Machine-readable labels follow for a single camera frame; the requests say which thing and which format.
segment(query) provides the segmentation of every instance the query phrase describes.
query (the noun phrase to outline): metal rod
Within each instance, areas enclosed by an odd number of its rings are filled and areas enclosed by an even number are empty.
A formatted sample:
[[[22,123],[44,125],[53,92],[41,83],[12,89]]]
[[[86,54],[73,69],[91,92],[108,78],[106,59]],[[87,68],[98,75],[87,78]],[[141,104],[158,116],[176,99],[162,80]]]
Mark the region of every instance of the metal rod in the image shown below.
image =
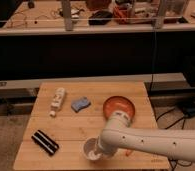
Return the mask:
[[[73,23],[72,23],[70,0],[61,0],[61,5],[62,5],[62,10],[63,10],[65,30],[72,31]]]

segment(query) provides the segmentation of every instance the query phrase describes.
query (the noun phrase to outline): wooden cutting board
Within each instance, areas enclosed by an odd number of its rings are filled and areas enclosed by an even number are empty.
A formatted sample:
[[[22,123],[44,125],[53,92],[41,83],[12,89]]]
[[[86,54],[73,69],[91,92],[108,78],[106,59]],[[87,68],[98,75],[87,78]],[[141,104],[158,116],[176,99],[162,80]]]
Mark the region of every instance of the wooden cutting board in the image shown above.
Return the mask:
[[[66,89],[62,109],[56,118],[49,116],[50,102],[57,88]],[[156,129],[157,124],[143,83],[140,82],[57,82],[43,83],[17,154],[15,170],[129,170],[168,169],[167,158],[133,151],[125,156],[119,150],[114,157],[90,162],[83,155],[83,144],[88,138],[98,137],[106,121],[102,105],[111,96],[125,96],[135,105],[132,127]],[[87,97],[91,106],[75,113],[71,102]],[[31,136],[38,129],[59,145],[52,157],[36,145]]]

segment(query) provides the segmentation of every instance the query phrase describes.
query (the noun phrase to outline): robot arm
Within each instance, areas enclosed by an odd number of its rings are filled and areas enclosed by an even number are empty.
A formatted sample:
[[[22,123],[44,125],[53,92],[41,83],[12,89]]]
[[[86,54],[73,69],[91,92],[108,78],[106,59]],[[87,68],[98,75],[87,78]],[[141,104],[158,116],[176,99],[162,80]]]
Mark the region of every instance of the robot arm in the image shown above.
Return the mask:
[[[94,146],[94,154],[113,156],[118,148],[124,148],[195,162],[195,130],[132,129],[129,124],[125,112],[115,111]]]

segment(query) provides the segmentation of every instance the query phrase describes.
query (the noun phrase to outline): red object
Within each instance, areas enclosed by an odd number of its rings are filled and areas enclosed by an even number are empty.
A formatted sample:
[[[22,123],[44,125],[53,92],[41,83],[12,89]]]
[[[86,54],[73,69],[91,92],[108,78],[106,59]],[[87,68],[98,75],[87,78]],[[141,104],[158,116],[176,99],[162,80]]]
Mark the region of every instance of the red object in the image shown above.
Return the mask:
[[[91,11],[108,8],[111,0],[86,0],[86,6]]]
[[[111,114],[116,110],[124,111],[131,119],[135,115],[134,104],[129,99],[122,96],[112,96],[103,104],[103,113],[106,119],[109,119]]]

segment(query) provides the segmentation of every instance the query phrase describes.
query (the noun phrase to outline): wooden table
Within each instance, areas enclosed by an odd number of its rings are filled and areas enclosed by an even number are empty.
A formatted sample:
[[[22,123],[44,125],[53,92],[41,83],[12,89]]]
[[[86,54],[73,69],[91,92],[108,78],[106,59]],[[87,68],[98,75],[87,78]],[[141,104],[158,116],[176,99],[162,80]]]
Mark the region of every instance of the wooden table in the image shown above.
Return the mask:
[[[50,103],[57,88],[64,87],[67,95],[56,118],[49,116]],[[125,156],[119,149],[113,158],[97,162],[85,159],[82,152],[86,139],[98,137],[106,121],[102,106],[111,96],[129,98],[136,107],[132,127],[156,129],[154,113],[143,83],[140,82],[59,82],[43,83],[40,87],[28,126],[17,154],[15,170],[126,170],[168,169],[167,158],[133,151]],[[91,106],[75,113],[71,102],[86,96]],[[44,131],[59,145],[52,157],[31,140],[38,129]]]
[[[59,15],[54,15],[61,9],[60,1],[34,1],[35,8],[28,8],[27,2],[23,2],[15,11],[13,16],[4,25],[4,28],[41,28],[41,27],[64,27],[64,19]],[[89,26],[88,18],[94,13],[90,11],[85,1],[71,1],[72,8],[84,9],[80,13],[80,19],[75,26]],[[115,21],[110,21],[107,26],[117,25]]]
[[[191,16],[191,13],[195,10],[195,0],[190,0],[188,7],[185,11],[184,17],[190,24],[195,24],[195,18]]]

